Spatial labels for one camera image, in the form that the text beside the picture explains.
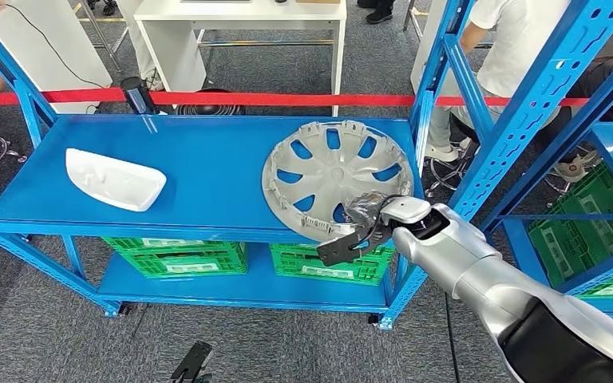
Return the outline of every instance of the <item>gray pants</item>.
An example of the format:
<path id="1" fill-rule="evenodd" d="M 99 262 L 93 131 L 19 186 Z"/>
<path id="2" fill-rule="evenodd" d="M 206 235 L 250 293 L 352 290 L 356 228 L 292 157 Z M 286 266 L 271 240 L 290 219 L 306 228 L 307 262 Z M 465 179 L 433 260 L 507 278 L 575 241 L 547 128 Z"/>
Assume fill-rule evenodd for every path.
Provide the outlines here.
<path id="1" fill-rule="evenodd" d="M 483 97 L 498 97 L 496 94 L 488 92 L 480 84 L 478 86 L 483 93 Z M 445 80 L 443 81 L 439 96 L 461 96 L 459 87 L 457 86 L 457 79 L 454 77 L 454 73 L 451 69 L 448 69 L 448 72 L 445 74 Z M 496 122 L 504 111 L 504 106 L 489 106 L 488 110 L 490 116 L 492 116 L 492 121 Z M 437 147 L 447 147 L 450 145 L 450 113 L 454 114 L 460 121 L 473 129 L 473 122 L 471 121 L 466 106 L 433 108 L 431 120 L 429 121 L 429 144 Z M 546 120 L 544 126 L 556 118 L 557 114 L 558 110 L 555 110 L 548 120 Z"/>

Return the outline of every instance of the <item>lower shelf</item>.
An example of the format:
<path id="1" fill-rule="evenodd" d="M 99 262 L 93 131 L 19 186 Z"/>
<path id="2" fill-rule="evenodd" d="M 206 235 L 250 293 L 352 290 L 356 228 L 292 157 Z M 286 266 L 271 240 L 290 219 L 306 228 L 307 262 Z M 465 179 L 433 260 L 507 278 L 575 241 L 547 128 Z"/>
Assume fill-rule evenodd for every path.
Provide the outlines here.
<path id="1" fill-rule="evenodd" d="M 507 236 L 509 245 L 513 252 L 513 258 L 520 270 L 537 282 L 549 286 L 548 279 L 544 273 L 544 268 L 537 256 L 530 238 L 525 230 L 525 223 L 521 219 L 503 219 L 502 227 Z M 587 282 L 591 278 L 599 277 L 604 271 L 613 267 L 613 257 L 606 262 L 585 271 L 583 274 L 575 276 L 558 288 L 559 291 L 569 291 L 572 286 L 577 286 L 582 282 Z M 595 308 L 613 317 L 613 298 L 589 298 L 579 297 L 585 302 L 590 303 Z"/>
<path id="2" fill-rule="evenodd" d="M 148 279 L 115 253 L 98 292 L 101 298 L 126 302 L 360 313 L 383 313 L 388 308 L 388 278 L 379 286 L 364 286 L 279 276 L 266 243 L 247 245 L 247 269 L 242 275 Z"/>

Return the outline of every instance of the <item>black shoe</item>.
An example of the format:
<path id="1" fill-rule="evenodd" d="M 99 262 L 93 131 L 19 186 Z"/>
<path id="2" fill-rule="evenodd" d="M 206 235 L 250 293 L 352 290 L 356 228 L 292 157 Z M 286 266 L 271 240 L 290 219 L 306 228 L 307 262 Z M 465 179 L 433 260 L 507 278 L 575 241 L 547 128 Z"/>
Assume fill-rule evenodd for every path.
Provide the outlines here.
<path id="1" fill-rule="evenodd" d="M 366 21 L 368 24 L 379 24 L 380 22 L 391 20 L 391 17 L 391 10 L 380 10 L 377 8 L 373 13 L 366 16 Z"/>
<path id="2" fill-rule="evenodd" d="M 378 0 L 357 0 L 356 1 L 357 6 L 360 6 L 361 8 L 370 8 L 370 9 L 377 8 L 378 3 L 379 3 Z"/>

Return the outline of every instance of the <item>white plastic part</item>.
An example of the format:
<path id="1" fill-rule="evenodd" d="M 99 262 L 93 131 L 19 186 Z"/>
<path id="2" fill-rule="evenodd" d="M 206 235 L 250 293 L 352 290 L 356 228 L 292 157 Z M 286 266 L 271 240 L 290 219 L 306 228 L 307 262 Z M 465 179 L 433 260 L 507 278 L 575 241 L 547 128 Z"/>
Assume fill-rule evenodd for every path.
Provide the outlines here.
<path id="1" fill-rule="evenodd" d="M 354 232 L 342 220 L 354 198 L 371 191 L 412 195 L 413 180 L 405 153 L 388 136 L 356 121 L 312 122 L 275 146 L 262 188 L 281 222 L 324 242 Z"/>
<path id="2" fill-rule="evenodd" d="M 146 211 L 165 185 L 165 174 L 112 157 L 67 148 L 67 176 L 94 199 L 130 211 Z"/>

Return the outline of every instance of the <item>black cable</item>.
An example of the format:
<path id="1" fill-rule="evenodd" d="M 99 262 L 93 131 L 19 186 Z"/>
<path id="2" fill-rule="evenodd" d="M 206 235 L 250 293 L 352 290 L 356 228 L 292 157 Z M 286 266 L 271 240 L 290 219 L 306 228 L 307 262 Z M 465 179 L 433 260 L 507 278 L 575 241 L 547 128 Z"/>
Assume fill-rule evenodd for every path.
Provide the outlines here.
<path id="1" fill-rule="evenodd" d="M 57 58 L 59 58 L 59 59 L 60 59 L 60 62 L 61 62 L 61 63 L 62 63 L 64 66 L 65 66 L 65 68 L 67 68 L 67 70 L 69 70 L 69 72 L 70 72 L 71 74 L 73 74 L 73 76 L 74 76 L 74 77 L 76 77 L 76 78 L 77 78 L 79 81 L 83 81 L 83 82 L 85 82 L 86 84 L 95 85 L 96 87 L 98 87 L 98 88 L 102 88 L 102 89 L 104 88 L 104 86 L 102 86 L 102 85 L 100 85 L 100 84 L 98 84 L 98 83 L 96 83 L 96 82 L 93 82 L 93 81 L 88 81 L 88 80 L 84 80 L 84 79 L 80 78 L 80 77 L 79 77 L 79 76 L 76 74 L 76 72 L 74 72 L 74 71 L 73 71 L 73 70 L 72 70 L 72 69 L 69 67 L 69 65 L 67 65 L 67 63 L 66 63 L 66 62 L 65 62 L 65 61 L 62 59 L 62 56 L 60 56 L 59 52 L 58 52 L 58 51 L 55 49 L 55 47 L 53 46 L 53 44 L 51 44 L 51 43 L 50 43 L 50 40 L 48 40 L 48 37 L 47 37 L 47 36 L 46 36 L 46 35 L 43 33 L 43 31 L 41 31 L 41 30 L 40 30 L 40 29 L 39 29 L 37 26 L 35 26 L 35 24 L 33 24 L 33 23 L 32 23 L 32 22 L 31 22 L 31 21 L 30 21 L 30 20 L 27 18 L 27 16 L 25 16 L 25 14 L 24 14 L 24 13 L 23 13 L 21 10 L 19 10 L 19 9 L 18 9 L 16 6 L 12 6 L 11 4 L 6 4 L 6 6 L 8 6 L 8 7 L 12 8 L 12 9 L 14 9 L 14 10 L 16 10 L 16 11 L 17 11 L 17 12 L 20 14 L 20 16 L 22 16 L 22 18 L 24 18 L 24 19 L 25 19 L 25 21 L 27 22 L 27 24 L 29 24 L 30 26 L 32 26 L 32 28 L 34 28 L 34 29 L 35 29 L 37 32 L 39 32 L 39 33 L 41 34 L 41 36 L 43 36 L 43 39 L 44 39 L 44 40 L 45 40 L 45 42 L 48 44 L 48 46 L 49 46 L 49 47 L 50 47 L 50 48 L 53 50 L 53 52 L 55 53 L 55 55 L 57 56 Z"/>
<path id="2" fill-rule="evenodd" d="M 448 293 L 445 293 L 445 316 L 448 321 L 448 337 L 450 341 L 450 353 L 453 355 L 453 369 L 455 372 L 455 382 L 461 383 L 459 378 L 459 366 L 457 365 L 457 352 L 455 352 L 454 346 L 454 336 L 453 336 L 453 321 L 450 317 L 450 305 L 449 305 L 450 297 Z"/>

